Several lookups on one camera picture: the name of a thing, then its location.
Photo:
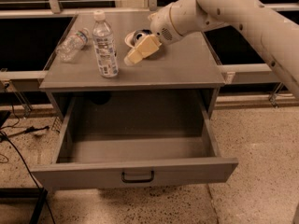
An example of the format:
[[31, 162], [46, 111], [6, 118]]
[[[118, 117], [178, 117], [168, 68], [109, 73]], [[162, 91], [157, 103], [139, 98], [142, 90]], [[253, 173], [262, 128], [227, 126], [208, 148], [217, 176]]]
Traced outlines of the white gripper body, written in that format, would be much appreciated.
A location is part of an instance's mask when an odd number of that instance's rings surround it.
[[159, 9], [154, 20], [150, 22], [151, 32], [159, 38], [163, 45], [174, 44], [183, 38], [171, 20], [171, 7], [172, 4]]

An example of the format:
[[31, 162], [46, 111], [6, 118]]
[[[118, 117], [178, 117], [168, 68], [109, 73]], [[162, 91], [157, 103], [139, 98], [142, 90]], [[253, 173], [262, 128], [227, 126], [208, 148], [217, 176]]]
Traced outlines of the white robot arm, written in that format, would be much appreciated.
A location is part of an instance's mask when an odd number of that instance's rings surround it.
[[299, 97], [299, 26], [259, 0], [178, 0], [149, 15], [150, 34], [124, 61], [133, 66], [186, 35], [233, 26], [280, 81]]

